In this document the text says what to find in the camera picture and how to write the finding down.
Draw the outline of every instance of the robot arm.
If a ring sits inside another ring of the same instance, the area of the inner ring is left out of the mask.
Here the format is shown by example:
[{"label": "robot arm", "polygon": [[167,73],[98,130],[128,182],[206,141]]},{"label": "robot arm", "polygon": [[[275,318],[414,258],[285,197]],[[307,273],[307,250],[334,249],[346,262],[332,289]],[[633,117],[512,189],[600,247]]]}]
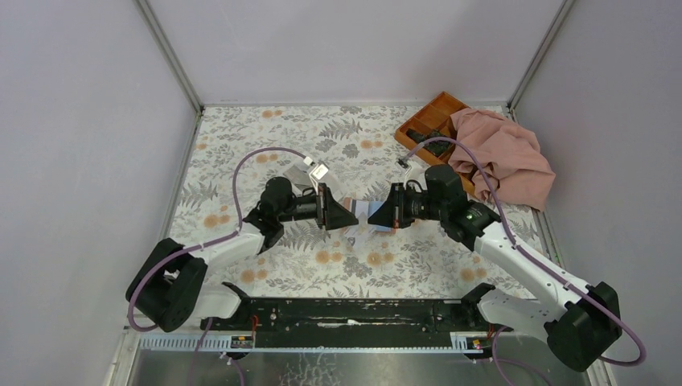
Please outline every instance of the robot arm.
[{"label": "robot arm", "polygon": [[424,191],[394,183],[386,202],[368,222],[406,228],[415,219],[439,221],[451,239],[497,264],[537,297],[521,299],[493,285],[481,284],[462,299],[462,303],[470,305],[472,318],[483,317],[489,323],[543,340],[557,358],[580,372],[620,337],[620,327],[516,248],[531,253],[546,269],[619,316],[618,295],[611,287],[604,282],[591,286],[554,265],[518,237],[515,246],[496,213],[482,203],[468,200],[459,176],[450,166],[432,166],[424,177]]},{"label": "robot arm", "polygon": [[[317,184],[317,191],[297,197],[288,179],[275,177],[265,184],[260,201],[244,218],[237,236],[164,265],[142,289],[135,306],[165,332],[174,331],[189,318],[229,318],[240,305],[240,297],[223,285],[203,285],[207,273],[272,248],[284,234],[282,223],[295,220],[315,220],[326,230],[358,224],[355,216],[334,200],[325,183]],[[130,283],[126,300],[130,301],[152,267],[182,248],[170,238],[161,240]]]}]

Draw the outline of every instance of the floral pattern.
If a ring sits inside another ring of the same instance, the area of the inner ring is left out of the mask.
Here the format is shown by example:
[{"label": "floral pattern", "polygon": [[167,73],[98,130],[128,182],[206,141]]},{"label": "floral pattern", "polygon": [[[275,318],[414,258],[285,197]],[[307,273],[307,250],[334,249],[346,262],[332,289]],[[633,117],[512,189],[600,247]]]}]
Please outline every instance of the floral pattern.
[{"label": "floral pattern", "polygon": [[[504,113],[502,107],[487,107]],[[232,173],[249,151],[289,147],[323,160],[350,196],[383,200],[401,181],[396,164],[407,150],[396,128],[419,110],[396,107],[209,107],[181,191],[170,235],[198,244],[236,226]],[[258,154],[242,168],[237,190],[242,212],[256,204],[268,179],[294,160],[281,152]],[[540,249],[530,207],[504,205],[513,229]],[[490,261],[447,238],[437,223],[417,221],[395,234],[378,233],[363,245],[313,221],[285,225],[277,245],[234,261],[206,279],[230,281],[252,296],[353,298],[461,298],[480,282],[523,298],[532,295]]]}]

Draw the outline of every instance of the pink fabric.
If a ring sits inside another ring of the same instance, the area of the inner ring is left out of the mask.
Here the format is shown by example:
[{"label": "pink fabric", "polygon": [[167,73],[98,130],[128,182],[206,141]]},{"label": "pink fabric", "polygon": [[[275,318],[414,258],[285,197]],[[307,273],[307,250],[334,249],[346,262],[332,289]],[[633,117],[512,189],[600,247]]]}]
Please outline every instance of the pink fabric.
[{"label": "pink fabric", "polygon": [[[499,198],[541,211],[554,182],[554,172],[540,154],[540,144],[528,131],[499,114],[486,110],[463,109],[451,116],[457,140],[471,149],[483,165]],[[468,175],[475,169],[469,156],[455,148],[448,163]],[[477,170],[471,182],[478,199],[488,200],[490,190]]]}]

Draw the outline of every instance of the wooden tray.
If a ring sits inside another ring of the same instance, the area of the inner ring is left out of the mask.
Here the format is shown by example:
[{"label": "wooden tray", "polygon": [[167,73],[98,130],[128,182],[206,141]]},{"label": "wooden tray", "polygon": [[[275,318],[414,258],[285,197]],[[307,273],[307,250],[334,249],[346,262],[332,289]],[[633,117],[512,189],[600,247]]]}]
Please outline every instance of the wooden tray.
[{"label": "wooden tray", "polygon": [[[467,105],[463,104],[454,96],[447,92],[441,92],[430,103],[424,106],[419,112],[409,118],[401,127],[396,130],[395,139],[401,145],[412,150],[417,146],[417,143],[412,138],[407,136],[407,130],[413,129],[418,133],[428,135],[432,130],[437,130],[439,133],[447,137],[457,139],[457,132],[450,119],[450,114],[456,113],[461,109],[466,109]],[[416,156],[423,159],[429,165],[442,165],[448,162],[454,145],[450,145],[448,150],[436,157],[434,154],[426,149],[420,149],[415,153]],[[470,195],[474,194],[474,184],[469,180],[469,176],[459,174],[462,178],[462,186],[464,190]]]}]

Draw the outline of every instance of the white wall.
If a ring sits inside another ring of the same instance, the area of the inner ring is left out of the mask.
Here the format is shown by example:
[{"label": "white wall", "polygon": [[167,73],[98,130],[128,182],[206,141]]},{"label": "white wall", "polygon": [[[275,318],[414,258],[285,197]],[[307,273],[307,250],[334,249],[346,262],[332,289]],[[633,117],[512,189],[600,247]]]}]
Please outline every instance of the white wall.
[{"label": "white wall", "polygon": [[561,0],[152,0],[204,103],[505,101]]},{"label": "white wall", "polygon": [[101,384],[193,115],[133,2],[0,2],[0,384]]},{"label": "white wall", "polygon": [[681,19],[679,0],[577,2],[518,108],[557,173],[565,263],[611,284],[647,344],[643,366],[615,368],[618,386],[682,381]]}]

